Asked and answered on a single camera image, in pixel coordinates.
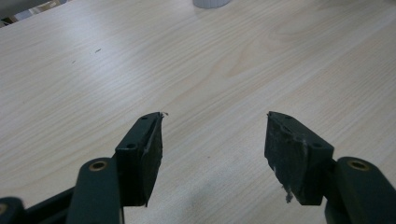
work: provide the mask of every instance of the table surface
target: table surface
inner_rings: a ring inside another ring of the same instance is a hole
[[[27,207],[164,111],[163,163],[127,223],[325,223],[264,158],[289,114],[396,185],[396,2],[77,0],[0,29],[0,197]]]

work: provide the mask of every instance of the roll of tape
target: roll of tape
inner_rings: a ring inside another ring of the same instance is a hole
[[[231,0],[192,0],[196,7],[201,8],[214,8],[222,7],[229,3]]]

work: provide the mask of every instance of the wooden table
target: wooden table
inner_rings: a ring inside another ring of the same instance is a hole
[[[1,28],[0,197],[29,207],[74,186],[165,111],[154,192],[127,223],[325,223],[324,206],[285,202],[266,113],[395,186],[395,40],[392,0],[77,0]]]

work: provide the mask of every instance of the light wood tabletop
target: light wood tabletop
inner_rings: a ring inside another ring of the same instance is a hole
[[[0,29],[0,197],[26,207],[164,111],[163,163],[126,223],[326,223],[286,203],[268,111],[396,186],[396,1],[76,0]]]

